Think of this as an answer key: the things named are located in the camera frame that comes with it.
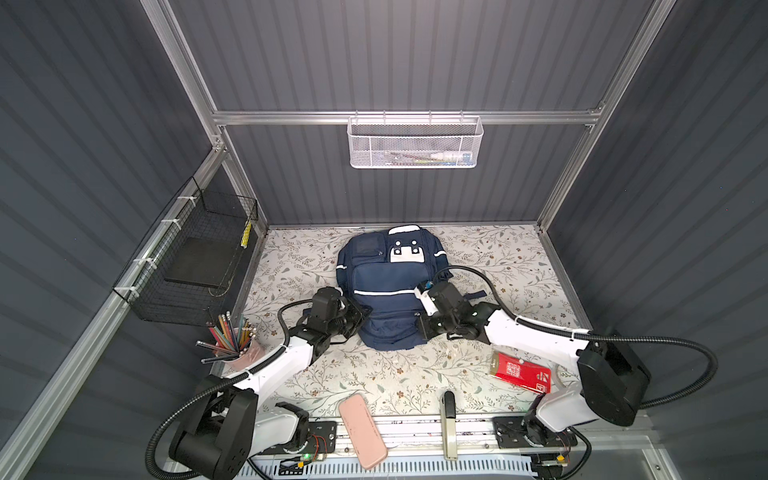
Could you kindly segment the navy blue student backpack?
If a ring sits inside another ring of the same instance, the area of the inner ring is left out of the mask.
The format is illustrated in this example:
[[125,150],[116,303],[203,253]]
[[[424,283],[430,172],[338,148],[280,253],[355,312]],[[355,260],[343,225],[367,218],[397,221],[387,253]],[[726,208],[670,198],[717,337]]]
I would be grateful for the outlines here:
[[[338,254],[336,279],[344,296],[369,307],[358,331],[362,342],[378,351],[397,351],[429,341],[416,326],[423,311],[416,290],[424,282],[449,282],[450,269],[438,237],[405,225],[352,237]],[[485,294],[466,296],[471,301]]]

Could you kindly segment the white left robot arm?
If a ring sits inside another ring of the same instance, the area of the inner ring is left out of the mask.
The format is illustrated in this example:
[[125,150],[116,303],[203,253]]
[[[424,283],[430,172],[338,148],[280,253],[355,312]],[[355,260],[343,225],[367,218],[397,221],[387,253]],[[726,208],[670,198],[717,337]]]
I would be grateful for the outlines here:
[[356,335],[371,313],[335,287],[282,306],[276,313],[282,343],[233,377],[204,379],[202,389],[150,437],[148,473],[156,479],[233,479],[253,455],[292,440],[302,422],[299,411],[287,406],[258,420],[260,401],[317,361],[334,337]]

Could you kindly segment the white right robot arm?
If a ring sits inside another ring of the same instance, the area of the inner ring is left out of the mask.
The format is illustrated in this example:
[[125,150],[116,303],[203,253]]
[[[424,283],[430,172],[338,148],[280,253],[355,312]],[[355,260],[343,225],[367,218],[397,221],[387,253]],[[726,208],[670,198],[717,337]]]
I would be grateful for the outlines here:
[[[514,313],[496,289],[490,291],[492,301],[472,303],[445,274],[438,271],[414,290],[423,307],[419,329],[425,339],[444,334],[525,351],[575,375],[568,387],[539,394],[520,421],[518,431],[534,447],[544,447],[557,435],[573,433],[576,426],[598,419],[628,427],[639,411],[699,391],[718,370],[716,354],[700,343],[674,337],[600,335],[528,319]],[[646,392],[652,375],[633,351],[635,344],[694,350],[706,358],[707,365],[691,384],[649,399]]]

